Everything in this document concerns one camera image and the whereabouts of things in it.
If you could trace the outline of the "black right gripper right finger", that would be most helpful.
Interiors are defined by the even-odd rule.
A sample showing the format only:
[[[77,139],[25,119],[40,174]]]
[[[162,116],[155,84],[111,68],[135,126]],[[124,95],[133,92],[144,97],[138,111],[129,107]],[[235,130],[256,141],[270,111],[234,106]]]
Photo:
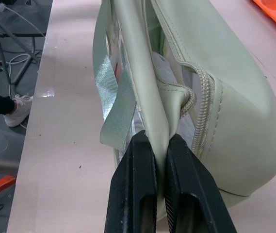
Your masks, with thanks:
[[[165,173],[170,233],[237,233],[215,180],[179,134],[169,141]]]

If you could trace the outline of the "white sneaker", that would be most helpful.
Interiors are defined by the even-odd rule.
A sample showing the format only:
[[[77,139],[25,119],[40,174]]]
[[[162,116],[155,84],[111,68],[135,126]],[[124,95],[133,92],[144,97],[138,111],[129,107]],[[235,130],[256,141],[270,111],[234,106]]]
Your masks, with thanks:
[[[8,127],[16,127],[20,125],[30,114],[33,96],[15,95],[13,99],[16,107],[12,113],[4,115],[5,123]]]

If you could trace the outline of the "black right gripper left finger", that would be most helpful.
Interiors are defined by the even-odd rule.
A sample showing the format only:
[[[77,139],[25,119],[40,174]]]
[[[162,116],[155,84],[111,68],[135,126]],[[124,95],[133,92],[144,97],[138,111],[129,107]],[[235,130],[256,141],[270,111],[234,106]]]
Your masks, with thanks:
[[[157,158],[145,131],[131,138],[110,185],[104,233],[156,233],[164,159]]]

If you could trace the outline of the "grey metal tripod stand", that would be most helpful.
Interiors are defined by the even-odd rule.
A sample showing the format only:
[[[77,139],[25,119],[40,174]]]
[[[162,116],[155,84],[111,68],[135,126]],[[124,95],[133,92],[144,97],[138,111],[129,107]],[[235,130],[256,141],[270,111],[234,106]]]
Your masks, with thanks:
[[[29,3],[23,5],[5,7],[5,10],[0,13],[0,39],[11,38],[28,55],[22,69],[12,80],[10,62],[5,61],[4,50],[0,42],[0,61],[9,85],[18,85],[32,61],[40,63],[40,59],[35,55],[35,39],[46,36],[50,12],[50,5],[41,5],[35,0],[29,0]]]

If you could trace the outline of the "light green zipper pouch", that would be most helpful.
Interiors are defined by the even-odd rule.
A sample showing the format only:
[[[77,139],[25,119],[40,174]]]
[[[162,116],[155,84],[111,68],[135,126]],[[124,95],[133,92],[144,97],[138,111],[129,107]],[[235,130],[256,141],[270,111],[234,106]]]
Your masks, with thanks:
[[[227,207],[276,175],[276,97],[210,0],[101,0],[93,41],[102,144],[120,163],[145,131],[158,166],[157,219],[168,141],[182,135]]]

